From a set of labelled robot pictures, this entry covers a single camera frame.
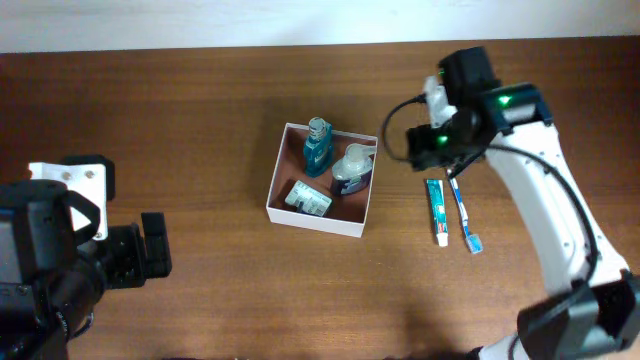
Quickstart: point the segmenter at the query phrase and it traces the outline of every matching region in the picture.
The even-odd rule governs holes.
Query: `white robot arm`
[[[600,256],[589,286],[596,287],[622,280],[629,266],[620,256],[596,223],[564,160],[555,126],[534,122],[515,126],[513,133],[496,135],[491,142],[537,154],[562,174],[579,197],[595,232]],[[572,282],[584,279],[589,264],[588,242],[576,209],[564,189],[553,177],[545,174],[537,163],[520,155],[487,150],[491,167],[500,175],[524,220],[538,253],[545,289],[549,296],[572,290]],[[529,359],[522,343],[515,335],[484,347],[481,360],[505,359],[510,347],[513,358]]]
[[[471,358],[577,359],[621,351],[640,332],[640,278],[614,250],[564,160],[551,113],[531,84],[501,87],[483,48],[460,50],[439,63],[425,93],[385,119],[389,155],[414,170],[446,167],[455,177],[485,155],[500,175],[531,234],[550,298],[522,310],[518,334],[470,353]],[[430,125],[407,130],[408,156],[386,142],[400,108],[425,103]]]

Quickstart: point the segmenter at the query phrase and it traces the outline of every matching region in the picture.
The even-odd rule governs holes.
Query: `white bottle cap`
[[[327,133],[326,123],[323,118],[314,117],[309,121],[309,135],[315,140],[320,140]]]
[[[367,158],[376,153],[376,147],[351,144],[347,146],[345,153],[344,169],[350,173],[357,173],[364,168]]]

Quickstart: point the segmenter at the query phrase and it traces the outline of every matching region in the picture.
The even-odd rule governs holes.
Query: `toothpaste cap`
[[[440,245],[440,247],[445,247],[445,246],[449,245],[449,234],[448,233],[436,234],[436,239],[438,240],[438,245]]]

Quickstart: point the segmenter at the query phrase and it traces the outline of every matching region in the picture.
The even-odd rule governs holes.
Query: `small box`
[[[331,194],[331,167],[324,174],[311,178],[304,172],[305,159],[303,155],[304,143],[309,134],[309,127],[287,123],[278,151],[276,168],[271,179],[269,197],[267,198],[267,213],[273,223],[297,226],[312,230],[330,232],[334,234],[361,237],[364,224],[367,221],[369,199],[373,186],[373,174],[376,161],[373,158],[373,172],[369,186],[355,194],[347,196],[335,196]],[[349,144],[359,143],[363,145],[378,145],[375,136],[359,135],[333,130],[333,164],[344,156]],[[301,180],[313,189],[333,199],[331,208],[324,217],[300,214],[296,208],[287,205],[284,199],[287,197],[296,181]]]

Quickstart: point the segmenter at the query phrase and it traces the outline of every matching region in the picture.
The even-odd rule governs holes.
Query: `soap dispenser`
[[[373,175],[375,146],[351,144],[347,146],[345,155],[331,168],[333,180],[331,193],[337,196],[349,195],[366,188]]]
[[[333,159],[331,124],[319,117],[309,121],[309,136],[304,144],[305,173],[312,177],[322,175]]]

